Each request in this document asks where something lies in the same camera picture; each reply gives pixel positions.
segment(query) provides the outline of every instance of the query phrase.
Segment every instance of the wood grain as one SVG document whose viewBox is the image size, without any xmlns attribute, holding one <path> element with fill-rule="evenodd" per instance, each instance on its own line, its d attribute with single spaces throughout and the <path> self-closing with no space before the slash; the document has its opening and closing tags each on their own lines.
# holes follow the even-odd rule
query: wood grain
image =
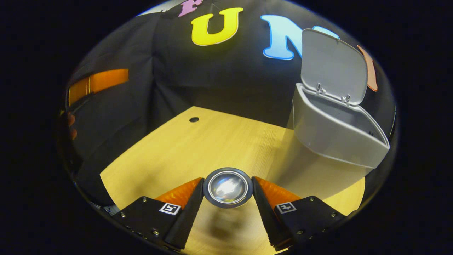
<svg viewBox="0 0 453 255">
<path fill-rule="evenodd" d="M 197 122 L 189 122 L 199 117 Z M 155 198 L 221 167 L 267 178 L 279 171 L 288 129 L 209 109 L 191 107 L 137 142 L 102 173 L 116 205 L 123 209 L 140 196 Z M 324 199 L 343 214 L 358 208 L 365 178 Z M 187 254 L 275 254 L 252 197 L 246 204 L 221 209 L 206 199 L 186 243 Z"/>
</svg>

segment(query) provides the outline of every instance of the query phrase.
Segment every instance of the open lid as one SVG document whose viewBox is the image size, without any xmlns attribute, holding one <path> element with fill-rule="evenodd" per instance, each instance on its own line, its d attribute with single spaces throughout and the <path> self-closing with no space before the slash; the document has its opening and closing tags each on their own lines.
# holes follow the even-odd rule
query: open lid
<svg viewBox="0 0 453 255">
<path fill-rule="evenodd" d="M 363 55 L 349 44 L 313 29 L 302 31 L 302 71 L 305 87 L 326 96 L 346 99 L 351 105 L 362 102 L 368 70 Z"/>
</svg>

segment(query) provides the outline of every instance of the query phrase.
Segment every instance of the wooden table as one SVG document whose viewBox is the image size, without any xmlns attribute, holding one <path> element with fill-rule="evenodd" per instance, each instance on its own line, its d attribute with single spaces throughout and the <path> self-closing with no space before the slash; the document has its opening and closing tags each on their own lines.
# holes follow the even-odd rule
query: wooden table
<svg viewBox="0 0 453 255">
<path fill-rule="evenodd" d="M 192 117 L 199 121 L 190 122 Z M 267 179 L 269 172 L 279 171 L 275 163 L 288 149 L 282 142 L 288 131 L 252 119 L 191 107 L 125 151 L 101 173 L 101 178 L 120 210 L 140 196 L 155 198 L 222 167 L 235 167 L 250 177 Z M 347 215 L 359 207 L 364 187 L 362 178 L 323 200 Z M 276 253 L 269 244 L 253 197 L 233 209 L 218 208 L 204 199 L 183 252 Z"/>
</svg>

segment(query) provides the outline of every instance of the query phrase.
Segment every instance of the pink letter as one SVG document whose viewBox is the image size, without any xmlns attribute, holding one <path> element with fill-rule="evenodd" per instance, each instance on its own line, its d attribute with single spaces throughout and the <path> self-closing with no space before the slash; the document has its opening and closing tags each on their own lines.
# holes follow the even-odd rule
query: pink letter
<svg viewBox="0 0 453 255">
<path fill-rule="evenodd" d="M 194 5 L 200 5 L 203 2 L 203 0 L 188 0 L 183 2 L 181 5 L 183 6 L 183 10 L 181 13 L 178 15 L 178 17 L 184 16 L 189 12 L 193 12 L 197 8 L 194 7 Z"/>
</svg>

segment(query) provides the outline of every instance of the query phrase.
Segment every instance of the black background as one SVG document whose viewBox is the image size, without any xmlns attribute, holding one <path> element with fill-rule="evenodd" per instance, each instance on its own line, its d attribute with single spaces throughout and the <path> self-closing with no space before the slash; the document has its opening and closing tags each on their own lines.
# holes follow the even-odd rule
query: black background
<svg viewBox="0 0 453 255">
<path fill-rule="evenodd" d="M 6 28 L 2 103 L 8 160 L 4 172 L 11 174 L 4 177 L 7 245 L 3 247 L 14 254 L 154 254 L 97 215 L 77 193 L 57 156 L 51 124 L 58 114 L 63 85 L 82 57 L 118 26 L 156 4 L 11 1 L 1 8 Z M 447 221 L 437 213 L 447 208 L 448 200 L 439 188 L 441 180 L 448 179 L 441 177 L 445 170 L 437 161 L 428 161 L 434 150 L 430 141 L 441 144 L 436 133 L 428 131 L 431 117 L 436 116 L 428 106 L 447 96 L 445 73 L 433 73 L 434 69 L 447 71 L 447 65 L 442 66 L 448 58 L 448 30 L 441 33 L 447 6 L 435 1 L 301 4 L 342 27 L 378 57 L 395 87 L 401 114 L 402 139 L 394 170 L 375 199 L 344 227 L 345 243 L 331 244 L 330 250 L 446 253 Z M 414 117 L 408 111 L 409 98 L 417 103 L 411 108 Z M 436 119 L 445 126 L 447 121 L 448 115 Z M 410 147 L 422 152 L 410 159 L 409 138 Z"/>
</svg>

